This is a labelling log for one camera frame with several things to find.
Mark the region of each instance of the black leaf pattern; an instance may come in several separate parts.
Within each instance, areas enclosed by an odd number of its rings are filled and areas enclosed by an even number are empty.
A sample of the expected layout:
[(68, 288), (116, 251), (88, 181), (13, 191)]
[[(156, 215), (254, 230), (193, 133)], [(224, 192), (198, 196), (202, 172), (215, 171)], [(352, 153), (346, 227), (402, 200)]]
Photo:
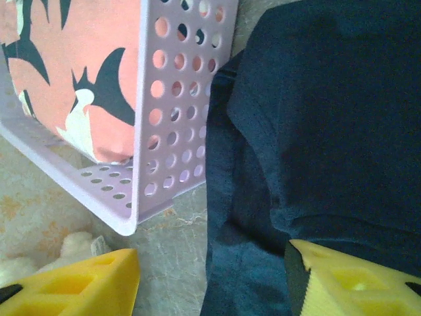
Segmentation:
[(50, 22), (49, 16), (48, 16), (48, 0), (41, 0), (42, 4), (45, 8), (45, 15), (47, 16), (47, 21)]
[(29, 97), (29, 94), (28, 94), (28, 91), (27, 90), (24, 90), (24, 96), (25, 96), (26, 104), (27, 104), (27, 106), (29, 108), (29, 112), (31, 113), (31, 116), (33, 118), (36, 118), (35, 112), (34, 112), (34, 108), (32, 107), (31, 99)]
[(61, 11), (61, 29), (66, 25), (68, 12), (70, 10), (70, 3), (72, 0), (60, 0), (60, 11)]
[[(87, 79), (86, 67), (79, 82), (76, 81), (74, 74), (72, 74), (73, 87), (75, 91), (80, 89), (91, 90), (95, 96), (92, 105), (101, 107), (117, 119), (134, 126), (134, 110), (124, 98), (120, 89), (120, 82), (118, 80), (118, 69), (120, 68), (124, 51), (124, 48), (115, 49), (104, 60), (94, 84), (89, 82)], [(70, 112), (73, 111), (77, 103), (77, 100), (75, 100)]]
[(44, 61), (39, 54), (36, 46), (30, 39), (31, 33), (31, 7), (32, 0), (23, 1), (23, 17), (24, 17), (24, 27), (20, 34), (20, 40), (9, 44), (4, 47), (7, 66), (9, 66), (9, 58), (22, 59), (30, 63), (44, 78), (44, 80), (50, 84), (47, 69), (45, 67)]
[(1, 44), (1, 49), (3, 50), (3, 54), (4, 54), (5, 59), (6, 59), (7, 70), (10, 70), (9, 69), (9, 60), (8, 60), (7, 54), (6, 54), (6, 44)]

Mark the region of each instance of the stuffed toy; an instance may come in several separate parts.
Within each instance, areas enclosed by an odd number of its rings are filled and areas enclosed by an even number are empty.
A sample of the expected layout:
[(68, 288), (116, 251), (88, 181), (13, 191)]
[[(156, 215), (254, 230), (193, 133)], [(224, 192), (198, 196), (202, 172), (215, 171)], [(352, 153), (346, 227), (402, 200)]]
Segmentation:
[(92, 234), (88, 232), (75, 232), (63, 240), (60, 257), (40, 269), (29, 257), (0, 261), (0, 288), (30, 275), (71, 265), (108, 252), (111, 252), (111, 249), (102, 236), (93, 239)]

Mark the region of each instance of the fabric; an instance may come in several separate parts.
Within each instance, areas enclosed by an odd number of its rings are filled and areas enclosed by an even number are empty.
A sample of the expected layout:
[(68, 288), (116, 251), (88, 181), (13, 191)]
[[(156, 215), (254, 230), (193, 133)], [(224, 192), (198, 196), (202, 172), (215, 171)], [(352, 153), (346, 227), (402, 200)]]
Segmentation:
[(291, 315), (304, 239), (421, 275), (421, 3), (267, 11), (215, 76), (201, 315)]
[(139, 16), (139, 1), (0, 0), (0, 44), (24, 113), (96, 163), (134, 155)]

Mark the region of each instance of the plastic basket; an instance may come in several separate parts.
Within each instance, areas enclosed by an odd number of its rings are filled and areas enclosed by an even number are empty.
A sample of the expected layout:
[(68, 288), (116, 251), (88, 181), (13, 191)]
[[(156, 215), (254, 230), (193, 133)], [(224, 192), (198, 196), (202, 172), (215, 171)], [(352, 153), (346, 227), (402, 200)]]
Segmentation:
[[(174, 197), (205, 181), (211, 80), (230, 58), (237, 6), (238, 0), (141, 1), (135, 153), (129, 165), (77, 169), (53, 153), (49, 148), (61, 141), (24, 116), (4, 56), (1, 135), (117, 233), (133, 234), (139, 223), (170, 207)], [(168, 25), (165, 35), (155, 31), (159, 18)], [(184, 41), (177, 35), (181, 24), (187, 30)], [(152, 62), (157, 51), (165, 56), (160, 68)], [(182, 68), (175, 66), (176, 57), (184, 60)], [(151, 95), (152, 84), (164, 86), (158, 99)], [(172, 93), (174, 84), (181, 88), (179, 96)], [(151, 111), (162, 111), (156, 126), (149, 122)]]

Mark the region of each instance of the pink patterned fabric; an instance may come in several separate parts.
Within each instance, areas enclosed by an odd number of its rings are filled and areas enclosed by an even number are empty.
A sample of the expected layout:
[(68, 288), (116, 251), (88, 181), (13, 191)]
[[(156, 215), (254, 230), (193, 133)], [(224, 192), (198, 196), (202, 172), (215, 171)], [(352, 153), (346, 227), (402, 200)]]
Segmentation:
[(139, 2), (0, 0), (25, 113), (98, 163), (134, 154)]

